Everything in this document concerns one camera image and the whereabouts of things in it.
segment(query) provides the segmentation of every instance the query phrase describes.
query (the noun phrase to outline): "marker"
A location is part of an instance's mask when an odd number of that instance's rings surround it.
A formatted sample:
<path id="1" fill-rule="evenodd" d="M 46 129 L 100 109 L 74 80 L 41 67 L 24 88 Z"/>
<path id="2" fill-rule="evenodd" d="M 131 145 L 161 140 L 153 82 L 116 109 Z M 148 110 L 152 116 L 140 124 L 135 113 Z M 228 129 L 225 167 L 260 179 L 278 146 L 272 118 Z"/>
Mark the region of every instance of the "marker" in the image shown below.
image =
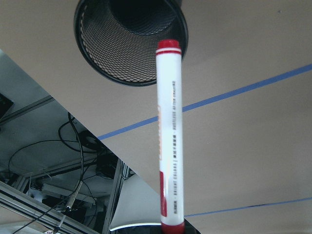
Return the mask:
<path id="1" fill-rule="evenodd" d="M 184 233 L 181 48 L 173 39 L 156 50 L 160 210 L 164 234 Z"/>

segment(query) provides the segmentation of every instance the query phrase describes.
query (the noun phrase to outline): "blue tape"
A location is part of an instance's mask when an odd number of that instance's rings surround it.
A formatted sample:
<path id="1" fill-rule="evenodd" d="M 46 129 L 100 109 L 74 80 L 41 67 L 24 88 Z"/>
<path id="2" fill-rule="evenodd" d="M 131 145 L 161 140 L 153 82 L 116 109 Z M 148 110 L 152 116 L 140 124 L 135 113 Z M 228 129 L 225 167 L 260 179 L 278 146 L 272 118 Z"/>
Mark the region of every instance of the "blue tape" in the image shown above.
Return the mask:
<path id="1" fill-rule="evenodd" d="M 255 205 L 255 206 L 244 206 L 244 207 L 238 207 L 238 208 L 233 208 L 233 209 L 211 211 L 211 212 L 204 212 L 204 213 L 198 213 L 198 214 L 188 214 L 188 215 L 185 215 L 184 217 L 188 218 L 188 217 L 201 216 L 201 215 L 212 215 L 212 214 L 216 214 L 216 213 L 239 211 L 239 210 L 258 208 L 258 207 L 264 207 L 264 206 L 276 206 L 276 205 L 283 205 L 283 204 L 288 204 L 288 203 L 295 203 L 295 202 L 302 202 L 302 201 L 309 201 L 309 200 L 312 200 L 312 197 L 290 200 L 290 201 L 281 201 L 281 202 L 275 202 L 275 203 L 269 203 L 269 204 L 262 204 L 262 205 Z"/>
<path id="2" fill-rule="evenodd" d="M 230 97 L 233 97 L 233 96 L 236 96 L 236 95 L 239 95 L 239 94 L 242 94 L 242 93 L 245 93 L 245 92 L 257 89 L 257 88 L 261 88 L 261 87 L 269 85 L 269 84 L 276 83 L 278 81 L 281 81 L 281 80 L 284 80 L 284 79 L 287 79 L 287 78 L 291 78 L 291 77 L 297 76 L 299 74 L 302 74 L 302 73 L 305 73 L 305 72 L 308 72 L 308 71 L 311 71 L 311 70 L 312 70 L 312 64 L 309 64 L 307 66 L 300 67 L 300 68 L 294 69 L 292 71 L 280 74 L 280 75 L 278 75 L 276 77 L 268 78 L 268 79 L 262 80 L 260 82 L 254 83 L 254 84 L 250 84 L 250 85 L 241 87 L 239 89 L 235 89 L 235 90 L 229 91 L 227 93 L 220 94 L 218 96 L 211 97 L 211 98 L 208 98 L 208 99 L 205 99 L 205 100 L 193 103 L 193 104 L 188 105 L 188 106 L 184 106 L 182 110 L 183 110 L 183 112 L 186 112 L 186 111 L 189 111 L 189 110 L 201 107 L 201 106 L 208 105 L 208 104 L 213 103 L 213 102 L 224 100 L 224 99 L 227 99 L 227 98 L 230 98 Z M 157 120 L 158 120 L 158 117 L 149 118 L 149 119 L 143 120 L 141 122 L 132 124 L 130 126 L 127 126 L 127 127 L 124 127 L 124 128 L 121 128 L 121 129 L 118 129 L 118 130 L 115 130 L 115 131 L 112 131 L 110 133 L 98 136 L 98 139 L 99 140 L 104 140 L 104 139 L 107 139 L 109 137 L 113 137 L 113 136 L 116 136 L 118 134 L 125 133 L 127 131 L 133 130 L 135 128 L 139 128 L 139 127 L 142 127 L 144 125 L 156 122 Z"/>

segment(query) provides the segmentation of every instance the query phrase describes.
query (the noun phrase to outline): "red cap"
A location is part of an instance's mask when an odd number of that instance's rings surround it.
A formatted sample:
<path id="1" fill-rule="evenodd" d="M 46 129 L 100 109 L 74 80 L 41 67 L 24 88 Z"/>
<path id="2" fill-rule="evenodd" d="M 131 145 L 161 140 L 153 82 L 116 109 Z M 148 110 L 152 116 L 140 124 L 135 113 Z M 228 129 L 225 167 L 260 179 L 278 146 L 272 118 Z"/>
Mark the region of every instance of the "red cap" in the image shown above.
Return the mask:
<path id="1" fill-rule="evenodd" d="M 163 48 L 177 48 L 181 49 L 179 46 L 179 42 L 174 39 L 166 39 L 166 40 L 161 40 L 158 43 L 158 48 L 157 49 L 163 49 Z"/>
<path id="2" fill-rule="evenodd" d="M 184 234 L 184 222 L 176 226 L 161 223 L 161 230 L 164 234 Z"/>

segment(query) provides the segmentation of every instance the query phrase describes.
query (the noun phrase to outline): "metal bar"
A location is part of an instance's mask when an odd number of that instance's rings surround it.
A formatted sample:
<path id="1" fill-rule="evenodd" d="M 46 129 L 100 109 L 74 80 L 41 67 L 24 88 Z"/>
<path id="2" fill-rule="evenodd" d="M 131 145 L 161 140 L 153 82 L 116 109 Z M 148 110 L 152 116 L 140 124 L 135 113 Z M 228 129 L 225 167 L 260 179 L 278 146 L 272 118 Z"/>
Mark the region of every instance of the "metal bar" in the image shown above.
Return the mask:
<path id="1" fill-rule="evenodd" d="M 60 195 L 68 196 L 72 193 L 72 191 L 70 191 L 70 190 L 62 189 L 60 187 L 50 185 L 50 184 L 46 184 L 46 183 L 43 184 L 41 192 L 43 194 L 47 194 L 47 195 L 57 197 L 57 198 L 59 198 Z M 94 204 L 94 202 L 95 202 L 92 197 L 90 197 L 88 195 L 80 194 L 80 193 L 77 194 L 76 199 L 83 200 L 85 202 L 89 202 L 92 204 Z"/>
<path id="2" fill-rule="evenodd" d="M 0 182 L 0 205 L 30 219 L 37 218 L 50 209 L 50 207 L 34 200 L 20 191 L 17 191 L 3 182 Z M 42 225 L 45 225 L 53 230 L 59 225 L 62 218 L 62 213 L 51 210 L 36 222 L 41 223 Z M 98 234 L 96 231 L 69 217 L 66 217 L 59 233 Z"/>
<path id="3" fill-rule="evenodd" d="M 7 116 L 4 116 L 0 121 L 0 125 L 4 125 L 5 123 L 10 122 L 11 120 L 14 120 L 14 119 L 16 119 L 16 118 L 18 118 L 18 117 L 20 117 L 20 116 L 22 116 L 22 115 L 24 115 L 30 111 L 33 111 L 33 110 L 35 110 L 41 106 L 44 106 L 44 105 L 46 105 L 46 104 L 48 104 L 54 100 L 55 99 L 51 95 L 49 95 L 49 96 L 44 97 L 38 101 L 35 101 L 34 103 L 31 103 L 30 105 L 25 106 L 25 107 L 19 109 L 18 111 L 15 111 L 15 112 L 7 115 Z"/>
<path id="4" fill-rule="evenodd" d="M 85 164 L 84 166 L 88 166 L 97 156 L 95 155 L 90 155 L 90 156 L 86 156 L 85 157 Z M 25 176 L 26 178 L 29 178 L 31 176 L 32 179 L 37 179 L 37 178 L 41 178 L 41 177 L 49 177 L 49 176 L 55 176 L 58 173 L 62 174 L 62 173 L 66 173 L 69 172 L 71 169 L 73 170 L 78 170 L 80 169 L 80 159 L 76 159 L 74 161 L 69 161 L 69 162 L 65 162 L 63 164 L 59 164 L 56 166 L 52 166 L 52 167 L 48 167 L 48 168 L 44 168 L 38 172 L 31 172 L 31 173 L 26 173 L 23 176 Z"/>
<path id="5" fill-rule="evenodd" d="M 111 225 L 112 219 L 115 214 L 115 210 L 117 207 L 120 191 L 124 182 L 122 176 L 128 176 L 129 167 L 123 163 L 120 159 L 118 159 L 118 163 L 116 166 L 116 171 L 114 175 L 114 183 L 112 187 L 111 196 L 109 199 L 109 203 L 106 210 L 105 221 L 103 225 L 102 234 L 115 234 L 116 231 L 110 231 L 109 226 Z"/>
<path id="6" fill-rule="evenodd" d="M 18 177 L 18 179 L 14 183 L 13 188 L 15 188 L 16 190 L 20 192 L 23 192 L 24 189 L 26 188 L 27 183 L 28 183 L 28 179 L 26 179 L 26 177 L 21 175 Z"/>

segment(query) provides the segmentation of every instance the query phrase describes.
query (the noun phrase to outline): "black cable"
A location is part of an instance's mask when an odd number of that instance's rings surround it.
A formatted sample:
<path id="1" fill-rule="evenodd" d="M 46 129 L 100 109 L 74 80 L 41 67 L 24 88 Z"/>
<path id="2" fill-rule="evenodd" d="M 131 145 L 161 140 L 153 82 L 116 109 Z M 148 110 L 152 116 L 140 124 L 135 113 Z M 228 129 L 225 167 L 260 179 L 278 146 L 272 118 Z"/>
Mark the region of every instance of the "black cable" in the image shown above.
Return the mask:
<path id="1" fill-rule="evenodd" d="M 85 179 L 83 179 L 83 180 L 86 180 L 86 179 L 90 179 L 90 178 L 92 178 L 92 177 L 95 177 L 95 176 L 99 176 L 100 174 L 102 174 L 102 172 L 100 172 L 100 173 L 97 173 L 97 174 L 95 174 L 95 175 L 92 175 L 92 176 L 90 176 L 90 177 L 87 177 L 87 178 L 85 178 Z"/>
<path id="2" fill-rule="evenodd" d="M 75 119 L 75 117 L 71 118 L 71 121 L 67 121 L 66 123 L 62 124 L 59 128 L 58 128 L 58 137 L 60 139 L 60 141 L 66 145 L 68 148 L 70 148 L 71 150 L 74 150 L 76 152 L 80 152 L 80 150 L 75 149 L 74 147 L 70 146 L 69 144 L 66 143 L 66 140 L 63 139 L 62 134 L 61 134 L 61 130 L 63 127 L 65 127 L 67 124 L 69 124 L 70 122 L 72 122 Z M 83 151 L 85 154 L 95 154 L 96 151 Z"/>
<path id="3" fill-rule="evenodd" d="M 82 150 L 82 144 L 81 144 L 81 141 L 79 139 L 79 136 L 78 136 L 78 131 L 76 129 L 76 127 L 74 126 L 74 123 L 71 119 L 71 114 L 68 112 L 68 121 L 70 122 L 76 136 L 77 136 L 77 139 L 78 139 L 78 144 L 79 144 L 79 148 L 80 148 L 80 159 L 81 159 L 81 170 L 80 170 L 80 178 L 79 178 L 79 182 L 83 180 L 83 175 L 86 171 L 83 171 L 84 169 L 84 156 L 83 156 L 83 150 Z M 25 224 L 24 226 L 22 226 L 21 228 L 19 228 L 18 230 L 16 230 L 15 232 L 13 232 L 12 234 L 15 234 L 17 232 L 19 232 L 20 230 L 22 230 L 23 228 L 27 227 L 29 224 L 33 223 L 33 222 L 36 222 L 38 219 L 40 219 L 42 216 L 46 215 L 49 211 L 53 210 L 56 206 L 58 206 L 59 204 L 61 204 L 65 199 L 67 199 L 68 197 L 70 197 L 72 194 L 74 194 L 77 189 L 79 187 L 79 183 L 77 184 L 76 188 L 74 189 L 74 191 L 69 194 L 67 197 L 65 197 L 61 202 L 59 202 L 57 205 L 55 205 L 54 207 L 50 208 L 49 210 L 47 210 L 46 212 L 44 212 L 42 215 L 40 215 L 39 217 L 33 219 L 32 221 L 30 221 L 29 223 Z"/>
<path id="4" fill-rule="evenodd" d="M 60 201 L 58 204 L 56 204 L 54 207 L 51 207 L 49 210 L 47 210 L 46 212 L 44 212 L 42 215 L 40 215 L 39 217 L 33 219 L 32 221 L 30 221 L 29 223 L 26 223 L 24 226 L 22 226 L 21 228 L 17 229 L 15 232 L 13 232 L 12 234 L 15 234 L 17 232 L 19 232 L 20 230 L 22 230 L 23 228 L 27 227 L 28 225 L 32 224 L 33 222 L 36 222 L 38 219 L 40 219 L 41 217 L 43 217 L 44 215 L 46 215 L 47 213 L 49 213 L 51 210 L 55 209 L 58 205 L 60 205 L 63 201 L 65 201 L 67 198 L 69 198 L 71 195 L 73 195 L 76 190 L 78 189 L 78 186 L 74 189 L 74 191 L 69 194 L 67 197 L 65 197 L 62 201 Z"/>
<path id="5" fill-rule="evenodd" d="M 81 206 L 81 204 L 85 201 L 85 199 L 86 199 L 87 197 L 89 197 L 89 196 L 87 196 L 87 195 L 85 195 L 85 196 L 86 196 L 86 197 L 85 197 L 83 200 L 81 200 L 80 203 L 78 203 L 77 206 L 75 207 L 76 210 L 79 209 L 79 208 L 81 208 L 81 207 L 83 207 L 83 206 Z"/>
<path id="6" fill-rule="evenodd" d="M 75 127 L 74 123 L 73 123 L 73 120 L 72 120 L 72 115 L 68 112 L 67 113 L 67 116 L 68 116 L 68 121 L 70 123 L 70 125 L 72 126 L 72 129 L 73 131 L 75 132 L 76 134 L 76 137 L 77 137 L 77 140 L 78 140 L 78 144 L 79 144 L 79 149 L 80 149 L 80 159 L 81 159 L 81 171 L 80 171 L 80 179 L 79 181 L 82 181 L 83 180 L 83 175 L 86 171 L 83 171 L 83 168 L 84 168 L 84 155 L 83 155 L 83 150 L 82 150 L 82 144 L 81 144 L 81 141 L 80 141 L 80 137 L 79 137 L 79 134 L 78 134 L 78 131 L 77 131 L 77 128 Z"/>
<path id="7" fill-rule="evenodd" d="M 96 161 L 97 158 L 93 159 L 92 162 L 90 162 L 90 164 L 87 166 L 86 170 L 84 170 L 83 174 L 85 174 L 87 172 L 87 170 L 89 169 L 89 167 L 92 165 L 92 163 L 94 163 Z"/>
<path id="8" fill-rule="evenodd" d="M 10 159 L 9 159 L 9 163 L 8 163 L 8 173 L 9 173 L 9 177 L 11 178 L 11 173 L 12 173 L 11 170 L 10 170 L 10 163 L 11 163 L 11 161 L 12 161 L 12 158 L 13 158 L 19 151 L 21 151 L 21 150 L 23 150 L 23 149 L 25 149 L 25 148 L 27 148 L 27 147 L 29 147 L 29 146 L 36 145 L 36 144 L 39 144 L 39 143 L 42 143 L 42 142 L 49 142 L 49 141 L 61 141 L 61 140 L 40 140 L 40 141 L 37 141 L 37 142 L 35 142 L 35 143 L 26 145 L 26 146 L 21 147 L 20 149 L 16 150 L 16 151 L 12 154 L 12 156 L 10 157 Z M 73 140 L 65 140 L 65 141 L 67 141 L 67 142 L 77 142 L 77 141 L 73 141 Z"/>
<path id="9" fill-rule="evenodd" d="M 92 216 L 92 219 L 90 220 L 90 222 L 89 222 L 88 225 L 87 225 L 87 227 L 88 227 L 88 226 L 92 223 L 94 217 L 97 215 L 98 203 L 97 203 L 96 199 L 94 198 L 94 196 L 92 195 L 92 192 L 91 192 L 89 186 L 88 186 L 84 181 L 82 181 L 82 182 L 84 183 L 85 186 L 87 186 L 87 188 L 88 188 L 88 190 L 89 190 L 89 193 L 90 193 L 91 197 L 93 198 L 93 200 L 94 200 L 94 202 L 95 202 L 95 205 L 96 205 L 96 210 L 95 210 L 95 212 L 94 212 L 94 215 Z"/>

